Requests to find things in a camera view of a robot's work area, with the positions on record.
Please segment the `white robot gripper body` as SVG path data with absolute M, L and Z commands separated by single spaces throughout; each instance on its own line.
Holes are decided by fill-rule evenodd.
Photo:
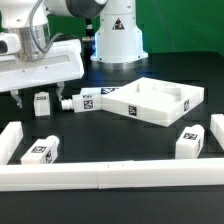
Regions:
M 43 59 L 21 62 L 15 55 L 0 56 L 0 93 L 80 79 L 84 74 L 81 43 L 54 42 Z

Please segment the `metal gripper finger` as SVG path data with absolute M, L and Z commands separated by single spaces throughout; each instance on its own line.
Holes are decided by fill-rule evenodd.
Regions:
M 62 93 L 65 87 L 65 83 L 64 82 L 58 82 L 57 83 L 57 90 L 56 90 L 56 94 L 58 97 L 59 101 L 62 101 L 63 97 L 62 97 Z
M 17 106 L 21 109 L 23 107 L 23 105 L 22 105 L 22 99 L 19 96 L 19 91 L 12 90 L 12 91 L 10 91 L 10 94 L 13 97 L 13 99 L 16 101 Z

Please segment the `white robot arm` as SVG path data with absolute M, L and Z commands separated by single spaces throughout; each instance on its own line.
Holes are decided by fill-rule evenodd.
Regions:
M 145 61 L 142 31 L 136 25 L 136 0 L 0 0 L 0 93 L 9 91 L 18 105 L 20 89 L 57 84 L 84 74 L 85 39 L 51 36 L 47 16 L 100 18 L 88 40 L 95 46 L 92 64 L 111 70 Z

